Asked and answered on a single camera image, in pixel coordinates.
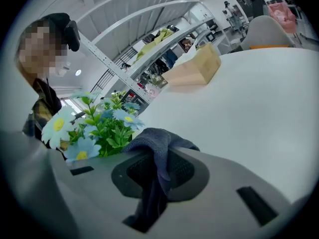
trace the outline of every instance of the white daisy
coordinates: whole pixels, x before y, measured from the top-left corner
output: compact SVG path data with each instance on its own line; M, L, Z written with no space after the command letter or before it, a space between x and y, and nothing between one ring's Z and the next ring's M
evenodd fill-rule
M68 132L74 130L71 121L75 119L75 116L71 114L72 112L72 108L64 106L42 129L41 140L45 144L50 140L50 147L52 149L60 147L61 140L70 140Z

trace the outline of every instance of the chair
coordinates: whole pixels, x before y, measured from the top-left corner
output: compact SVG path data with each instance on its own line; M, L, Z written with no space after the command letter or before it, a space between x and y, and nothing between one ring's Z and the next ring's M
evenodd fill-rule
M255 45L295 46L279 23L269 16L259 16L253 19L249 24L246 38L240 44L243 50L249 50L250 46Z
M285 2L269 4L268 10L270 13L270 17L277 21L280 26L283 27L286 33L297 33L296 16L291 12Z

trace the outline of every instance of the artificial flower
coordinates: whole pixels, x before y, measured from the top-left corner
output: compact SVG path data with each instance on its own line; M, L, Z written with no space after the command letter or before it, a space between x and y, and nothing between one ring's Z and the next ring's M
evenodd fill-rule
M121 109L114 110L113 117L117 120L123 120L124 126L131 127L132 130L136 130L138 126L144 125L138 118Z
M112 109L108 109L105 110L104 112L102 112L101 117L100 117L100 121L103 121L102 118L113 118L113 110Z
M100 101L100 104L109 103L110 105L114 105L113 101L110 98L104 98Z
M84 131L83 131L83 135L85 138L88 138L89 136L92 136L91 135L91 132L94 131L94 130L98 130L96 128L96 126L94 125L87 125L85 128L84 128Z
M131 103L131 102L128 102L124 105L124 108L125 109L134 109L134 110L138 110L140 108L140 106L138 104L135 104L135 103Z
M64 156L68 161L88 159L99 155L100 145L95 145L95 140L80 137L74 145L68 146Z
M74 98L82 98L82 97L87 97L88 99L94 100L101 91L94 91L94 92L88 92L88 91L76 91L73 93L73 95L70 96L70 99Z
M83 118L83 117L80 117L80 118L76 119L74 121L74 124L73 124L74 129L78 130L80 128L80 126L79 126L80 124L86 125L87 123L85 122L85 120L86 120L86 118Z
M41 140L47 144L50 140L50 147L56 149L60 147L61 140L69 141L70 136L68 131L73 131L74 126L71 121L75 119L75 116L71 113L73 109L69 106L64 106L57 114L42 129Z

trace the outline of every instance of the blue daisy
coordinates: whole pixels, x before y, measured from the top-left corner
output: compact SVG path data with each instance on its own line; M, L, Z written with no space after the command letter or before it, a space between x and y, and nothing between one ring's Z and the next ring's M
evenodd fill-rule
M92 136L91 135L91 132L94 131L94 130L98 130L96 128L96 126L94 125L87 125L85 128L84 128L84 131L83 131L83 135L85 138L88 138L89 136Z
M68 146L64 152L67 161L88 159L99 155L100 145L95 145L95 140L80 137L74 145Z
M124 108L125 109L131 108L131 109L134 109L134 110L138 110L140 108L140 106L138 104L128 102L128 103L124 104Z
M107 119L113 118L113 110L109 109L102 112L100 121L103 121L102 118L107 118Z
M123 120L124 126L131 127L132 130L138 129L138 126L144 126L138 118L121 109L114 110L113 117L117 120Z

